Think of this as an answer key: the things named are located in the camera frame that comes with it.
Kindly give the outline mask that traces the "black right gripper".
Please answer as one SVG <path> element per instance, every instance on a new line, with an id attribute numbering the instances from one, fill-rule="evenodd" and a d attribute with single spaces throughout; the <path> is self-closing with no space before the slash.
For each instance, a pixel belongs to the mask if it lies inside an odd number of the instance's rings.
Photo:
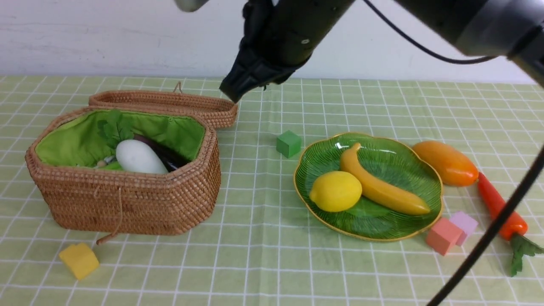
<path id="1" fill-rule="evenodd" d="M 352 0 L 249 0 L 244 37 L 220 91 L 233 103 L 263 84 L 281 85 L 306 64 Z"/>

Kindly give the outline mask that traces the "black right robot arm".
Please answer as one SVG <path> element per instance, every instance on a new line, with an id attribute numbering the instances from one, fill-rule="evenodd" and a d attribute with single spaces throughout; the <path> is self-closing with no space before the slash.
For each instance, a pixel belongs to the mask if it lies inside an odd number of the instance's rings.
<path id="1" fill-rule="evenodd" d="M 244 36 L 220 91 L 238 102 L 247 92 L 281 84 L 309 60 L 352 0 L 249 0 Z M 399 0 L 407 12 L 471 60 L 505 56 L 543 85 L 542 0 Z"/>

